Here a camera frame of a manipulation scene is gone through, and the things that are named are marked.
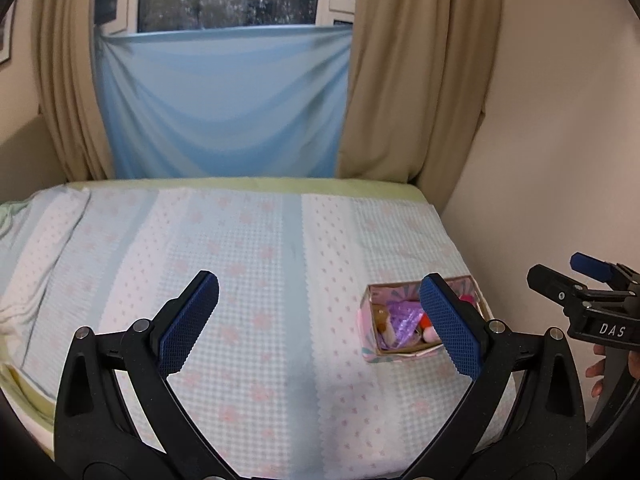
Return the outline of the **person's right hand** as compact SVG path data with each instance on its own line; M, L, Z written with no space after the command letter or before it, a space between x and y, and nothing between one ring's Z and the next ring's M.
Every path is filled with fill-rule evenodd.
M591 389L591 396L597 398L601 395L604 388L604 373L606 367L605 346L602 344L595 344L592 348L595 356L600 356L601 359L597 363L592 364L586 369L587 378L598 378L598 381L593 385ZM640 379L640 353L637 351L631 351L628 354L628 370L631 376L635 380Z

